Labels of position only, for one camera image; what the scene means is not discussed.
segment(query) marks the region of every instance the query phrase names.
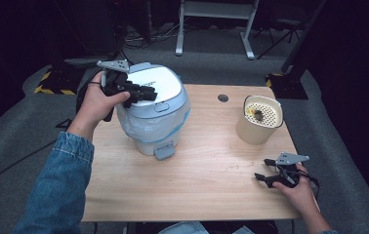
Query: power cord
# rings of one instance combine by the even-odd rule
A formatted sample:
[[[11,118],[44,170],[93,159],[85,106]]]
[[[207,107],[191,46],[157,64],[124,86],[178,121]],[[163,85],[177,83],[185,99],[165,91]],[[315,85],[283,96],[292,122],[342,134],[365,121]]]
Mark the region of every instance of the power cord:
[[[179,30],[179,24],[173,25],[172,27],[166,28],[166,29],[162,29],[162,28],[152,29],[150,31],[150,40],[151,40],[150,43],[145,41],[144,38],[142,38],[142,36],[140,35],[140,33],[138,33],[135,30],[132,30],[132,31],[129,31],[127,35],[125,36],[125,39],[124,39],[125,43],[123,47],[132,49],[132,50],[145,49],[156,42],[162,42],[162,41],[168,40],[169,38],[178,36],[179,33],[175,34],[175,32],[178,30]]]
[[[125,59],[126,61],[128,61],[130,63],[130,65],[134,65],[134,63],[127,58],[127,56],[124,53],[123,49],[121,49],[121,54],[123,55],[122,58]]]
[[[17,162],[15,162],[15,163],[11,164],[10,166],[6,167],[5,169],[3,169],[3,170],[0,172],[0,175],[1,175],[1,174],[3,174],[3,173],[5,173],[5,172],[7,172],[10,168],[14,167],[15,165],[17,165],[18,163],[22,162],[23,160],[25,160],[25,159],[29,158],[30,156],[32,156],[32,155],[34,155],[34,154],[38,153],[39,151],[41,151],[41,150],[45,149],[46,147],[48,147],[48,146],[52,145],[52,144],[53,144],[53,143],[55,143],[56,141],[57,141],[57,140],[56,140],[56,139],[54,139],[53,141],[49,142],[48,144],[46,144],[46,145],[42,146],[41,148],[39,148],[39,149],[37,149],[37,150],[33,151],[32,153],[30,153],[30,154],[28,154],[28,155],[26,155],[26,156],[24,156],[24,157],[20,158],[19,160],[17,160]]]
[[[294,219],[291,219],[291,230],[292,230],[292,234],[295,234],[295,221],[294,221]]]
[[[319,189],[320,189],[318,179],[316,179],[316,178],[312,177],[311,175],[309,175],[308,173],[306,173],[302,170],[298,170],[298,169],[296,169],[295,171],[287,171],[287,170],[284,170],[281,166],[275,167],[275,171],[276,171],[276,169],[278,169],[280,171],[285,171],[285,173],[287,175],[297,175],[298,177],[303,176],[303,177],[306,177],[307,179],[309,179],[310,184],[311,184],[312,193],[315,197],[315,200],[318,200],[318,193],[319,193]]]
[[[99,231],[99,224],[97,222],[94,222],[94,234],[97,234]]]

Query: cable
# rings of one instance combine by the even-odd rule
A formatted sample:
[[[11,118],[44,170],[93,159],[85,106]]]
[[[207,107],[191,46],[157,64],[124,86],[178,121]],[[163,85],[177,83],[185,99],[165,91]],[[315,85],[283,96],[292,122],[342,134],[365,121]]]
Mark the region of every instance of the cable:
[[[45,149],[46,147],[48,147],[48,146],[52,145],[52,144],[53,144],[53,143],[55,143],[56,141],[57,141],[57,140],[56,140],[56,139],[54,139],[53,141],[49,142],[48,144],[46,144],[46,145],[42,146],[41,148],[39,148],[39,149],[37,149],[37,150],[33,151],[32,153],[30,153],[30,154],[28,154],[28,155],[26,155],[26,156],[24,156],[24,157],[20,158],[19,160],[17,160],[17,162],[15,162],[15,163],[11,164],[10,166],[8,166],[8,167],[6,167],[4,170],[2,170],[2,171],[0,172],[0,175],[1,175],[1,174],[3,174],[3,173],[5,173],[5,172],[7,172],[10,168],[14,167],[16,164],[18,164],[18,163],[22,162],[23,160],[25,160],[25,159],[29,158],[30,156],[32,156],[32,155],[34,155],[34,154],[38,153],[39,151],[41,151],[41,150]]]
[[[297,176],[303,176],[303,177],[306,177],[307,179],[309,179],[312,193],[313,193],[313,195],[315,197],[315,200],[318,200],[318,193],[319,193],[319,182],[318,182],[318,179],[312,177],[311,175],[309,175],[308,173],[306,173],[306,172],[304,172],[302,170],[296,169],[295,171],[288,171],[288,170],[284,169],[283,167],[281,167],[279,165],[277,165],[275,167],[275,171],[277,173],[279,173],[279,174],[280,174],[280,172],[284,172],[284,174],[289,175],[289,176],[291,176],[291,175],[297,175]]]
[[[99,224],[97,222],[94,222],[94,234],[97,234],[99,231]]]
[[[171,37],[174,36],[178,36],[179,33],[173,34],[175,31],[178,30],[179,24],[176,24],[170,28],[167,29],[153,29],[150,32],[150,40],[151,43],[146,42],[142,36],[135,30],[133,31],[129,31],[127,32],[127,35],[125,36],[125,43],[123,45],[123,47],[128,48],[128,49],[132,49],[132,50],[136,50],[136,49],[145,49],[149,46],[151,46],[152,44],[156,43],[156,42],[162,42],[165,40],[168,40]],[[140,41],[139,45],[133,45],[131,44],[132,42],[137,42]]]
[[[266,224],[269,225],[270,227],[272,227],[273,230],[275,230],[276,232],[278,232],[278,228],[276,227],[276,225],[272,225],[272,223],[270,223],[269,221]]]
[[[291,219],[291,230],[292,230],[292,234],[295,234],[295,222],[294,222],[294,219]]]
[[[127,56],[124,53],[123,49],[121,49],[121,54],[123,55],[122,58],[125,59],[126,61],[128,61],[130,63],[130,65],[134,65],[134,63],[127,58]]]
[[[63,20],[65,21],[66,25],[68,26],[69,30],[71,31],[71,33],[73,34],[73,36],[75,37],[75,39],[78,41],[78,43],[80,43],[80,45],[87,51],[91,52],[92,54],[96,55],[96,56],[106,56],[108,52],[98,52],[98,51],[95,51],[89,47],[87,47],[85,45],[85,43],[78,37],[78,35],[75,33],[75,30],[72,28],[71,24],[69,23],[69,20],[68,18],[65,16],[65,14],[63,13],[62,11],[62,7],[57,3],[56,0],[54,0],[54,3],[55,5],[57,6],[58,10],[60,11],[60,14],[63,18]],[[110,53],[117,53],[117,51],[120,49],[120,46],[119,46],[120,43],[117,42],[117,45],[115,46],[115,48],[113,50],[110,50]]]

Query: cup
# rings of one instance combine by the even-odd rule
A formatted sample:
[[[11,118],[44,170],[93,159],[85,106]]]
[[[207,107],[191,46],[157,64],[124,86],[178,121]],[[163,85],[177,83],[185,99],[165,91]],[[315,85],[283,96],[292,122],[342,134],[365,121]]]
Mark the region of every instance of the cup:
[[[277,100],[247,96],[236,124],[236,132],[247,143],[263,144],[282,124],[282,108]]]

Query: denim sleeve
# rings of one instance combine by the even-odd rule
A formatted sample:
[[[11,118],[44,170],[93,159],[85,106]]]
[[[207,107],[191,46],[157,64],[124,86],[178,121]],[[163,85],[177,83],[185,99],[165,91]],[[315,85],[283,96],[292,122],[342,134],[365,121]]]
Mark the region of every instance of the denim sleeve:
[[[338,234],[338,232],[337,231],[334,231],[334,230],[330,230],[330,231],[323,231],[323,232],[321,232],[319,234]]]
[[[93,155],[90,141],[60,133],[14,233],[80,233]]]

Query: white rice cooker lid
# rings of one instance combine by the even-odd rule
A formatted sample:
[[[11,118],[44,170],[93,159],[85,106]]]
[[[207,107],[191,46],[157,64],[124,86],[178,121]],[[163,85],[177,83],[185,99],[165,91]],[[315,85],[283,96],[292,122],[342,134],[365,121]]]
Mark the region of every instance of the white rice cooker lid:
[[[176,97],[182,90],[182,84],[175,73],[165,66],[155,66],[128,74],[128,80],[141,86],[150,86],[155,89],[155,100],[141,100],[132,103],[132,106],[144,107]]]

